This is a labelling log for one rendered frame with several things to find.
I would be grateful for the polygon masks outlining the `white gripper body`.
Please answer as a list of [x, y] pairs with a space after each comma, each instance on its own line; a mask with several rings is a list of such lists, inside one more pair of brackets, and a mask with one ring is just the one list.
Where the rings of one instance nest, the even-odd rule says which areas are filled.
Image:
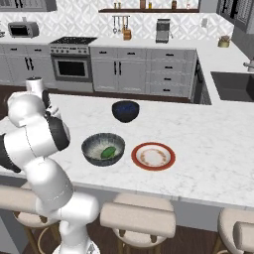
[[48, 108], [47, 108], [47, 111], [53, 116], [53, 117], [57, 117], [59, 119], [61, 119], [61, 112], [59, 110], [59, 108], [55, 105], [50, 105]]

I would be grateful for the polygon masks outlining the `green broccoli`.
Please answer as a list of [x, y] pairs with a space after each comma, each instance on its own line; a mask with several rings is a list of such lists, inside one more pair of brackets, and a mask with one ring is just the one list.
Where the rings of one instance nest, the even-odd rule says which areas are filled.
[[100, 157], [102, 159], [107, 159], [107, 158], [111, 158], [114, 156], [116, 151], [115, 147], [107, 147], [106, 149], [104, 149], [100, 155]]

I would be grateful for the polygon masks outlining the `dark blue bowl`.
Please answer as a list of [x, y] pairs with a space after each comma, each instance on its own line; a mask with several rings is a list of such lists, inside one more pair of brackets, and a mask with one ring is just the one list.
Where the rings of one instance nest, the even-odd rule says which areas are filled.
[[129, 123], [134, 120], [140, 111], [140, 106], [132, 100], [120, 100], [112, 105], [113, 116], [122, 123]]

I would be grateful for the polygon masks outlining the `steel oven with hob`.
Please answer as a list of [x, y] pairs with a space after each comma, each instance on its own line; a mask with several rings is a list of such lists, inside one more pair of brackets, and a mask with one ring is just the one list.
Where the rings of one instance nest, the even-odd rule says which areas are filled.
[[96, 37], [61, 37], [50, 42], [51, 59], [59, 90], [92, 92], [89, 44]]

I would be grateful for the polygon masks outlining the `grey speckled plate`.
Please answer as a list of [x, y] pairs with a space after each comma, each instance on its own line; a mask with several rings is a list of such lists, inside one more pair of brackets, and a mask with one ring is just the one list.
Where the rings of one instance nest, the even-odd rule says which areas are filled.
[[[102, 159], [100, 155], [107, 147], [115, 147], [115, 154], [111, 158]], [[98, 133], [89, 136], [83, 141], [81, 151], [90, 164], [98, 167], [107, 167], [114, 165], [122, 158], [125, 151], [125, 141], [113, 133]]]

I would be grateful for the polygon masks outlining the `grey base cupboard run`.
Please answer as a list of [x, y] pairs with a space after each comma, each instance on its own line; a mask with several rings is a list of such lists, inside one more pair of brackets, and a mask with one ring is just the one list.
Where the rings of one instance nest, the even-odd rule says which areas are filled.
[[48, 45], [3, 44], [15, 85], [24, 86], [27, 78], [41, 77], [48, 88], [55, 87], [55, 74]]

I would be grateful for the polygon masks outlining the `silver toaster oven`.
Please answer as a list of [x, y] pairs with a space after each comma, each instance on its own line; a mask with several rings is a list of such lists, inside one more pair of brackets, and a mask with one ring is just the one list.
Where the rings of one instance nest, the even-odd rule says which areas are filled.
[[8, 31], [13, 38], [35, 38], [40, 34], [36, 22], [12, 22], [8, 24]]

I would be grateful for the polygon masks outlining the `grey cupboard and drawer run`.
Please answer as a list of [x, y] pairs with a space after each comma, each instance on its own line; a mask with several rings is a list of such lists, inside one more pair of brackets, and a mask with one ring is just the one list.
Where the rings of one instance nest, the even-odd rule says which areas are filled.
[[96, 91], [191, 97], [196, 51], [91, 47]]

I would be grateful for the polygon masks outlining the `red rimmed white plate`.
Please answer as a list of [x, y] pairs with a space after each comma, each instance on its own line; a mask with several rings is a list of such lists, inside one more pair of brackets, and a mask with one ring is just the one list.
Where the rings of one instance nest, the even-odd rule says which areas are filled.
[[136, 166], [147, 171], [163, 171], [170, 168], [175, 160], [175, 152], [167, 145], [147, 142], [136, 146], [131, 153]]

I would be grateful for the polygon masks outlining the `beige padded stool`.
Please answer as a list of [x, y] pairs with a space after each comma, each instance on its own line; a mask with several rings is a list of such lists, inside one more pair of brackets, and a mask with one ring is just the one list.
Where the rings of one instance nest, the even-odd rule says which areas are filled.
[[254, 211], [224, 208], [212, 254], [254, 254]]
[[0, 208], [11, 210], [15, 219], [23, 225], [34, 253], [46, 254], [42, 250], [41, 240], [49, 229], [57, 244], [60, 244], [59, 222], [38, 214], [35, 202], [36, 195], [28, 184], [21, 188], [0, 186]]
[[100, 224], [111, 228], [117, 237], [118, 254], [131, 249], [161, 254], [161, 245], [176, 234], [176, 214], [164, 198], [120, 193], [106, 202], [100, 212]]

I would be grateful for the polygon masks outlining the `silver coffee machine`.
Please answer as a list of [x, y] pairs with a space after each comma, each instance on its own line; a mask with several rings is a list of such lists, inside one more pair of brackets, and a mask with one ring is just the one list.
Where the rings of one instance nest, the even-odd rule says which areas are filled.
[[169, 41], [170, 20], [158, 19], [156, 26], [156, 42], [167, 43]]

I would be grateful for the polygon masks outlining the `dark sink basin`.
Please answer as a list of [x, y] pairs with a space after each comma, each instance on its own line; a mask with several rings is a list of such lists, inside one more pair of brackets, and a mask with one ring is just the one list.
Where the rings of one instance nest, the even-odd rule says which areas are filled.
[[221, 100], [254, 102], [254, 73], [212, 71], [211, 76]]

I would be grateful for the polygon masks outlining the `silver tap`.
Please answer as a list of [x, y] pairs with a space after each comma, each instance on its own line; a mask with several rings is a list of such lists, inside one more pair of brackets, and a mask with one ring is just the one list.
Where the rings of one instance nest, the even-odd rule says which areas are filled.
[[249, 63], [243, 63], [247, 67], [247, 71], [254, 72], [254, 59], [250, 60]]

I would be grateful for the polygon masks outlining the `rail with hanging tools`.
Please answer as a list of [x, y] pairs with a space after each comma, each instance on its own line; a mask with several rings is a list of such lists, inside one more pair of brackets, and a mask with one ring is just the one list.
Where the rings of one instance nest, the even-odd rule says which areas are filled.
[[123, 34], [129, 26], [129, 16], [128, 15], [113, 15], [113, 33]]

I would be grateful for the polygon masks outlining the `grey wall cupboards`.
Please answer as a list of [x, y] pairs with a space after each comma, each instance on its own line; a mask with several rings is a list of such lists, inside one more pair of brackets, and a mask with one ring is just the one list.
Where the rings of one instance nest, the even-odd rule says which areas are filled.
[[0, 12], [52, 12], [56, 0], [0, 0]]
[[216, 13], [244, 33], [254, 35], [254, 0], [218, 0]]

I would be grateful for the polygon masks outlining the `dark wooden wall shelf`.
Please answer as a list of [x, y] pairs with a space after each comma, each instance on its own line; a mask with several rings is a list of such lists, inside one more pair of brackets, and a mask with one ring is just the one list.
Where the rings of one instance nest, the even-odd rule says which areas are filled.
[[100, 9], [98, 13], [199, 13], [198, 9]]

